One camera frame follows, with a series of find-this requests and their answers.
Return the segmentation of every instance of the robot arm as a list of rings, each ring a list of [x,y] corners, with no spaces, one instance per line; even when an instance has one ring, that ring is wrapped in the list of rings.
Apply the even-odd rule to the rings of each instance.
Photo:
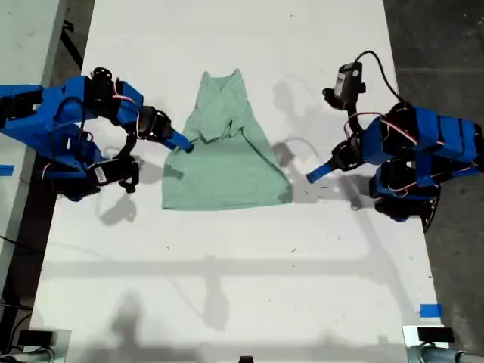
[[[126,144],[110,160],[102,157],[84,131],[85,121],[98,116],[127,134]],[[73,77],[58,87],[0,85],[0,132],[49,159],[42,177],[50,178],[56,192],[74,201],[113,182],[134,192],[139,170],[130,153],[139,139],[169,149],[193,149],[163,111],[144,106],[139,92],[127,82],[112,80],[105,68],[96,68],[91,78]]]
[[[358,95],[365,91],[358,62],[364,54],[375,56],[385,83],[399,100],[366,129],[359,125],[361,113],[356,111]],[[386,80],[381,62],[372,51],[342,66],[336,86],[326,88],[323,95],[332,107],[348,113],[352,134],[333,149],[329,161],[306,176],[311,183],[335,169],[345,172],[364,163],[379,166],[370,180],[375,208],[398,221],[418,215],[428,227],[439,202],[440,184],[482,171],[484,138],[480,126],[402,100]]]

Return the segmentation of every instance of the cable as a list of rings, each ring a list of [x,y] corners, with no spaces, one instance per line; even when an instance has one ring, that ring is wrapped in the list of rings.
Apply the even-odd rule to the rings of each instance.
[[[69,101],[75,101],[81,107],[81,110],[82,110],[81,126],[79,127],[79,135],[77,137],[77,151],[76,151],[77,157],[80,159],[80,157],[82,156],[82,142],[81,142],[82,141],[82,131],[84,131],[85,119],[87,117],[87,110],[84,106],[84,103],[82,102],[82,100],[80,98],[78,98],[76,96],[67,97],[67,98],[63,99],[62,102],[59,104],[59,108],[57,109],[57,113],[55,114],[54,117],[56,117],[59,113],[62,112],[64,105]],[[84,167],[84,163],[79,161],[79,164],[81,164],[81,167],[84,169],[85,172],[87,172],[87,170]]]
[[[430,213],[430,217],[429,217],[427,223],[425,224],[425,226],[423,227],[424,233],[426,233],[429,230],[429,227],[432,224],[433,217],[435,216],[437,207],[439,206],[439,202],[440,202],[440,188],[439,188],[439,195],[437,195],[437,198],[435,199],[435,202],[432,206],[432,212]]]
[[[384,115],[382,113],[380,113],[380,112],[371,112],[371,111],[368,111],[368,112],[357,112],[357,113],[354,113],[353,115],[351,115],[348,118],[348,121],[346,121],[345,124],[343,125],[343,130],[345,132],[346,138],[349,138],[349,133],[346,130],[346,125],[348,125],[348,123],[351,120],[351,118],[353,118],[355,116],[361,116],[361,115],[379,115],[380,117],[384,117]]]
[[[358,57],[356,57],[355,61],[353,62],[353,67],[355,67],[356,62],[358,62],[360,58],[366,54],[371,54],[374,56],[374,58],[378,62],[378,67],[380,68],[381,76],[383,77],[383,81],[385,82],[386,87],[388,87],[388,89],[393,93],[393,95],[395,95],[395,97],[398,98],[400,102],[405,103],[403,99],[399,96],[399,94],[396,93],[395,89],[393,89],[393,87],[389,84],[388,79],[385,76],[385,71],[383,70],[383,65],[381,63],[381,60],[374,51],[364,51],[363,53],[361,53]]]
[[[10,334],[10,339],[8,341],[8,345],[7,345],[7,353],[9,353],[11,350],[12,350],[12,343],[14,342],[14,338],[15,338],[15,333],[17,332],[17,329],[19,328],[19,326],[25,321],[27,320],[28,318],[30,318],[32,316],[32,313],[28,314],[28,315],[25,315],[23,318],[21,318],[18,323],[14,326],[14,329],[12,329],[12,332]]]
[[[119,99],[119,100],[129,101],[129,102],[131,102],[135,105],[135,107],[136,107],[136,137],[140,138],[139,137],[139,131],[138,131],[138,129],[139,129],[139,109],[138,109],[138,105],[136,104],[136,102],[132,98],[120,95],[118,93],[118,90],[116,89],[116,82],[118,82],[118,81],[119,81],[119,78],[116,78],[116,81],[113,82],[113,90],[114,90],[113,98],[116,98],[116,99]]]
[[[461,170],[458,170],[456,172],[465,172],[466,170],[469,170],[472,167],[473,167],[473,164],[470,164],[469,166],[466,166],[465,168],[463,168]],[[432,174],[430,177],[431,178],[435,178],[436,176],[439,176],[439,175],[442,175],[442,174],[445,174],[445,173],[444,172],[438,172],[436,174]],[[404,191],[405,189],[409,189],[411,187],[414,187],[416,184],[417,184],[417,181],[414,181],[413,183],[410,183],[409,185],[406,185],[406,186],[404,186],[402,188],[392,189],[390,186],[388,186],[388,189],[390,189],[393,192]]]
[[[382,123],[384,123],[385,125],[391,127],[392,129],[396,130],[397,132],[399,132],[400,134],[404,135],[408,140],[410,140],[414,145],[417,145],[418,142],[417,140],[415,140],[415,138],[411,137],[407,132],[405,132],[404,130],[400,129],[397,125],[394,125],[392,123],[389,123],[388,121],[386,121],[385,119],[380,119],[380,121]]]
[[[45,171],[47,170],[47,168],[49,166],[51,166],[52,164],[51,163],[47,163],[45,166],[44,166],[44,169],[42,169],[42,177],[40,180],[44,180],[44,176],[45,176]]]
[[[0,306],[7,306],[9,308],[17,308],[17,309],[20,309],[20,310],[30,310],[30,311],[33,310],[33,308],[31,308],[30,306],[7,304],[5,302],[0,302]]]
[[[43,253],[41,253],[39,251],[35,251],[31,246],[29,246],[27,244],[22,244],[21,242],[16,242],[15,240],[11,240],[10,238],[6,238],[6,237],[3,237],[3,236],[0,236],[0,238],[2,240],[5,240],[5,241],[11,243],[11,244],[15,244],[15,245],[21,246],[21,247],[29,250],[32,254],[43,255]]]

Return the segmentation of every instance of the gray floor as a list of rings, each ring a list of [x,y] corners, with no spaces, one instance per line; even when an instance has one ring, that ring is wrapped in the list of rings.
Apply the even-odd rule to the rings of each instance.
[[[76,26],[72,38],[83,53],[94,0],[69,3],[67,19]],[[413,104],[472,119],[484,127],[480,99],[484,93],[484,0],[384,3],[401,95]],[[60,45],[52,83],[61,84],[77,74],[79,69]],[[480,324],[484,287],[479,280],[484,261],[482,210],[482,176],[447,182],[427,232],[427,248],[445,324],[455,329],[458,347],[484,355],[484,324]],[[41,263],[29,266],[36,265],[39,269]],[[33,297],[35,284],[20,295]]]

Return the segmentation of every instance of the fabric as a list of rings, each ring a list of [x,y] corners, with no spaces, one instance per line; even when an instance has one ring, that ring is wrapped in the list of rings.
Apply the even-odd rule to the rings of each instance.
[[[183,133],[194,144],[170,153],[163,208],[217,210],[290,203],[292,188],[254,118],[239,70],[202,77]]]

